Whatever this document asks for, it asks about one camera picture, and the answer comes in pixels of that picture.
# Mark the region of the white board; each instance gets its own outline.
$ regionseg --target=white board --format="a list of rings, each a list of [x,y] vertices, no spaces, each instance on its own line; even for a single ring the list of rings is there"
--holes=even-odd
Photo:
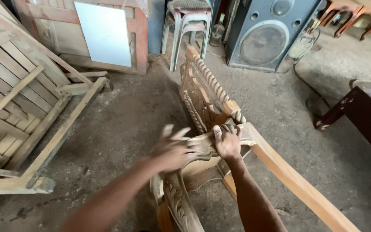
[[[125,12],[74,2],[91,60],[131,67]]]

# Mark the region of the plastic chair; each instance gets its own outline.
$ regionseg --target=plastic chair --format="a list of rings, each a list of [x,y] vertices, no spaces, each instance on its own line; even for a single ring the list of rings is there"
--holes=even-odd
[[[170,71],[175,72],[181,38],[185,32],[190,31],[192,33],[189,38],[191,44],[194,40],[193,38],[196,31],[204,32],[200,55],[201,59],[204,59],[209,38],[208,32],[211,26],[211,7],[207,2],[201,2],[199,0],[174,0],[168,2],[167,9],[161,53],[165,54],[166,52],[169,28],[170,25],[174,25]]]

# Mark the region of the loudspeaker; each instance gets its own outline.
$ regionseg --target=loudspeaker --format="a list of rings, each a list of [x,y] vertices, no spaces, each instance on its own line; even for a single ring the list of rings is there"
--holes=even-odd
[[[322,0],[241,0],[226,43],[232,67],[276,72]]]

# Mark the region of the dusty floor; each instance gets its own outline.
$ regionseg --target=dusty floor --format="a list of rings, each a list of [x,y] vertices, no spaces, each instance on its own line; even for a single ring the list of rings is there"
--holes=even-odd
[[[296,70],[326,97],[337,98],[348,91],[346,80],[371,80],[371,35],[358,42],[353,31],[337,40],[331,33],[322,32],[317,42],[321,50],[308,54]],[[361,231],[371,231],[367,140],[347,118],[326,131],[315,130],[305,101],[316,95],[292,70],[275,74],[230,68],[223,54],[209,47],[205,62],[247,120]],[[178,97],[179,73],[168,71],[169,58],[149,56],[147,76],[110,75],[115,90],[97,97],[44,171],[56,182],[54,192],[0,196],[0,231],[55,231],[96,191],[147,155],[164,124],[194,128]],[[183,61],[180,55],[179,64]],[[195,129],[188,134],[195,135]],[[330,231],[254,154],[245,162],[289,231]],[[243,231],[236,202],[220,181],[208,182],[189,195],[206,231]],[[154,207],[145,186],[113,230],[157,232]]]

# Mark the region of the forearm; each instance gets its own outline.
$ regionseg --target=forearm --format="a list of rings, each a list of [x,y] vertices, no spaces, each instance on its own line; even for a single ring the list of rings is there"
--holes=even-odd
[[[133,196],[159,171],[156,163],[148,157],[143,158],[79,208],[60,231],[107,231]]]
[[[286,232],[277,212],[247,170],[242,158],[226,160],[237,191],[237,204],[245,231]]]

